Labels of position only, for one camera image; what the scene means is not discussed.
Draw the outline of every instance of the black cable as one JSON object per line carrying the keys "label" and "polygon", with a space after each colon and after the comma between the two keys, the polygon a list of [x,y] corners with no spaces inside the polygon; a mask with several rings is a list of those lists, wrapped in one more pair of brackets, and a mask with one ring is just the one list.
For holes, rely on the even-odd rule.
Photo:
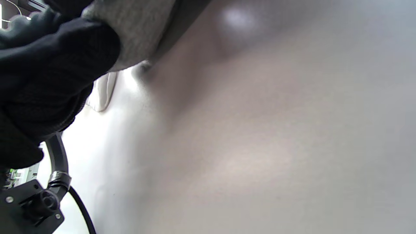
{"label": "black cable", "polygon": [[[68,158],[67,153],[65,151],[64,143],[62,142],[61,133],[58,132],[56,135],[52,136],[51,138],[45,141],[46,147],[49,152],[49,157],[51,159],[51,170],[52,173],[60,172],[66,173],[68,175]],[[56,186],[53,185],[50,187],[51,184],[48,185],[48,189],[54,192],[60,201],[64,198],[65,194],[68,191],[70,177],[68,176],[69,181],[65,186]]]}
{"label": "black cable", "polygon": [[87,224],[87,228],[88,228],[89,233],[90,234],[97,234],[95,232],[94,225],[92,224],[91,217],[89,216],[89,213],[88,213],[87,209],[85,208],[85,205],[82,203],[82,200],[79,197],[79,195],[77,194],[77,192],[74,190],[73,187],[70,187],[68,192],[74,198],[74,200],[77,203],[79,209],[81,210],[82,216],[84,217],[85,223]]}

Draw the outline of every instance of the black mount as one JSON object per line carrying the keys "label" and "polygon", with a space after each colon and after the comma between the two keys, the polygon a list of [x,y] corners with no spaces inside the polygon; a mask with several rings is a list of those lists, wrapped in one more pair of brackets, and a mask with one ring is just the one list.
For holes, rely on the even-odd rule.
{"label": "black mount", "polygon": [[47,189],[32,180],[0,190],[2,233],[52,234],[63,223],[64,215],[59,207],[70,188],[71,177],[61,134],[47,140],[46,146],[53,171]]}

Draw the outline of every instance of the gray curved surface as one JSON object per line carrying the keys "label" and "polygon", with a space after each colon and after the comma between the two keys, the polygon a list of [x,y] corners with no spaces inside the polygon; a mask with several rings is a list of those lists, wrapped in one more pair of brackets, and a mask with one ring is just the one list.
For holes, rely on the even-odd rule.
{"label": "gray curved surface", "polygon": [[97,231],[414,233],[415,8],[213,0],[65,132]]}

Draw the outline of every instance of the white light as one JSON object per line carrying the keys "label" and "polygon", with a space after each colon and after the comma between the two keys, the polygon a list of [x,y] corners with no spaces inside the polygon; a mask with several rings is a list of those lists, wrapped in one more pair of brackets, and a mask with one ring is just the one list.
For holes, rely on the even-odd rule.
{"label": "white light", "polygon": [[2,7],[1,7],[1,4],[0,4],[0,28],[3,28],[2,26],[3,26],[3,16],[2,16],[2,13],[3,13],[3,9],[2,9]]}

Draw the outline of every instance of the screw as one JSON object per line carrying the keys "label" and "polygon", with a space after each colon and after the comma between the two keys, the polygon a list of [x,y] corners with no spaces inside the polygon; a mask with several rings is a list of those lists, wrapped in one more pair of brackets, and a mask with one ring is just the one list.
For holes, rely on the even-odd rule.
{"label": "screw", "polygon": [[7,203],[12,203],[14,201],[15,201],[15,199],[13,197],[6,197],[6,202]]}

